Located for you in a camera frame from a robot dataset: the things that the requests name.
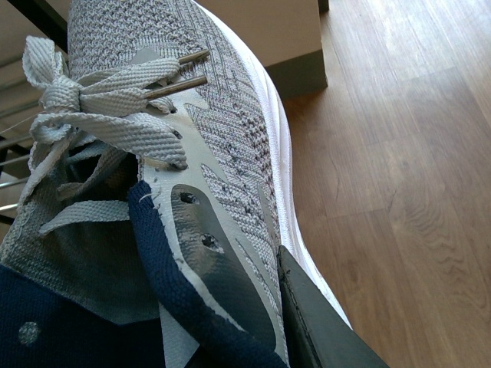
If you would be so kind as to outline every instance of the hardwood plank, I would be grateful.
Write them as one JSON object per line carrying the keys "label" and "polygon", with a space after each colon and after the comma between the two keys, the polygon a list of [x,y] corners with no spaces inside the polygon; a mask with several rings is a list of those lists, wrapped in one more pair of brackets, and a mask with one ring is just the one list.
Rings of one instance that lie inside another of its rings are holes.
{"label": "hardwood plank", "polygon": [[491,361],[490,15],[486,0],[331,0],[330,87],[286,104],[305,243],[394,367]]}
{"label": "hardwood plank", "polygon": [[456,68],[406,83],[411,112],[453,197],[491,180],[491,128]]}
{"label": "hardwood plank", "polygon": [[491,341],[489,287],[430,148],[413,136],[385,143],[377,154],[385,173],[379,185],[435,366],[483,366],[491,359],[481,352]]}
{"label": "hardwood plank", "polygon": [[433,20],[427,2],[369,2],[367,11],[399,81],[454,66],[452,48]]}
{"label": "hardwood plank", "polygon": [[389,366],[435,366],[385,211],[323,221],[310,250],[354,330]]}
{"label": "hardwood plank", "polygon": [[338,17],[329,19],[329,32],[343,68],[346,86],[358,116],[365,144],[418,133],[418,127],[397,90],[397,76],[387,50],[361,2],[334,2]]}

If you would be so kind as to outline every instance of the shoelace bow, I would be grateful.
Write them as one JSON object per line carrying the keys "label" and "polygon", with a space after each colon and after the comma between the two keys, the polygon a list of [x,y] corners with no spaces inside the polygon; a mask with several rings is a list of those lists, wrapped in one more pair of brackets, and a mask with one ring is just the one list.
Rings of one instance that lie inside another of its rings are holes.
{"label": "shoelace bow", "polygon": [[[180,69],[177,59],[99,71],[74,81],[68,77],[67,65],[61,53],[55,52],[53,41],[28,37],[22,63],[29,83],[44,91],[41,104],[46,113],[31,125],[35,141],[29,160],[31,177],[19,205],[28,200],[60,159],[71,165],[101,156],[85,182],[69,182],[58,188],[59,200],[77,196],[106,179],[128,153],[178,169],[187,167],[178,132],[161,119],[140,112],[148,104],[164,113],[174,108],[166,97],[149,102],[145,87],[176,76]],[[82,146],[81,152],[68,157],[69,150]],[[41,234],[74,222],[127,219],[125,202],[77,202],[43,225]]]}

